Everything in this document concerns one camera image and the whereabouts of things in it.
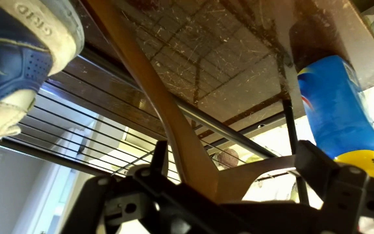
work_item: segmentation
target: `wall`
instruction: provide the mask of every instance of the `wall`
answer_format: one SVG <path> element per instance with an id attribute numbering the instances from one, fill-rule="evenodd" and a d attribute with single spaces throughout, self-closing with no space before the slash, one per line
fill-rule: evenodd
<path id="1" fill-rule="evenodd" d="M 9 234 L 44 161 L 0 149 L 0 234 Z"/>

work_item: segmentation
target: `blue sneaker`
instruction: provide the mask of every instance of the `blue sneaker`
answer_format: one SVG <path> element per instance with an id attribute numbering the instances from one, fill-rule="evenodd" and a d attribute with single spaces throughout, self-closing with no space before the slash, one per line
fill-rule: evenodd
<path id="1" fill-rule="evenodd" d="M 0 0 L 0 137 L 15 135 L 48 75 L 62 70 L 84 42 L 67 0 Z"/>

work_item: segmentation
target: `yellow cap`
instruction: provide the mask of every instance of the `yellow cap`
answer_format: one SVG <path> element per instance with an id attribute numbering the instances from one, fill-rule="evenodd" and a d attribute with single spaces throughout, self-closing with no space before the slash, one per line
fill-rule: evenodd
<path id="1" fill-rule="evenodd" d="M 354 164 L 365 170 L 368 176 L 374 177 L 374 150 L 359 149 L 350 150 L 335 157 L 336 162 Z"/>

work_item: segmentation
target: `white wall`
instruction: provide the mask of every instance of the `white wall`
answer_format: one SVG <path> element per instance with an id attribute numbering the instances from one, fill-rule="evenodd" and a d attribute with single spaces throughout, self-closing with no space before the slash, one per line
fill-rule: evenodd
<path id="1" fill-rule="evenodd" d="M 0 149 L 0 234 L 9 234 L 44 161 Z"/>

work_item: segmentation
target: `sneaker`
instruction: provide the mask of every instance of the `sneaker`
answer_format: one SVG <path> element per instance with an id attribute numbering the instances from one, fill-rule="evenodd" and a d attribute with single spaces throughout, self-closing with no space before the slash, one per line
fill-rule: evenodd
<path id="1" fill-rule="evenodd" d="M 19 133 L 48 75 L 62 70 L 84 42 L 67 0 L 0 0 L 0 137 Z"/>

